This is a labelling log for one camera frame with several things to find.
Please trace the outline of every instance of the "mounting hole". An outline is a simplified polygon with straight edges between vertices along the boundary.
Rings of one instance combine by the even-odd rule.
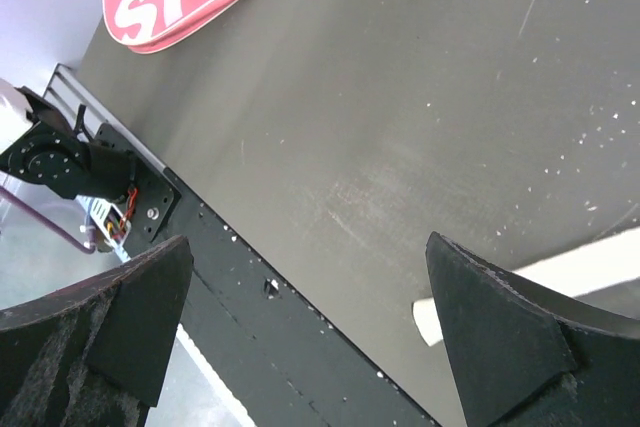
[[[269,300],[278,297],[280,294],[280,290],[278,289],[278,281],[276,279],[265,279],[262,286],[262,293]]]

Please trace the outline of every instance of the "red wire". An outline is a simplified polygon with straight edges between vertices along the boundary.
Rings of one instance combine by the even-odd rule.
[[[136,198],[138,197],[138,188],[134,187],[129,189],[129,200],[127,200],[127,212],[120,219],[120,230],[123,230],[127,225],[127,221],[133,216],[136,210]]]

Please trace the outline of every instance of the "white strip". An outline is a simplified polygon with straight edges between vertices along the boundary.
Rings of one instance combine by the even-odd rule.
[[[196,364],[202,375],[204,375],[207,382],[213,388],[213,391],[222,400],[222,404],[225,406],[231,414],[238,420],[242,427],[255,427],[255,423],[249,417],[249,412],[242,403],[233,396],[233,393],[222,381],[220,376],[213,370],[211,364],[207,362],[207,359],[200,352],[196,344],[191,340],[187,331],[184,330],[182,324],[178,324],[178,331],[176,332],[176,338],[180,341],[184,350],[187,351],[193,362]]]
[[[636,228],[513,273],[566,296],[580,297],[640,278],[639,253],[640,228]],[[413,318],[420,335],[430,347],[442,341],[433,298],[415,302]]]

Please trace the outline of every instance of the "white wall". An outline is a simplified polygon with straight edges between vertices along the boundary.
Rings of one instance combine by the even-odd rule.
[[[0,77],[42,93],[58,62],[77,67],[102,0],[0,0]]]

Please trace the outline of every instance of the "black metal bracket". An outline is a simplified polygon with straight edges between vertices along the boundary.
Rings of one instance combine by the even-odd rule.
[[[94,142],[100,142],[109,149],[130,152],[139,159],[135,178],[138,197],[131,229],[139,232],[147,242],[152,242],[180,200],[180,192],[162,173],[139,157],[135,147],[111,124],[100,126]],[[120,207],[123,212],[126,210],[126,206]]]

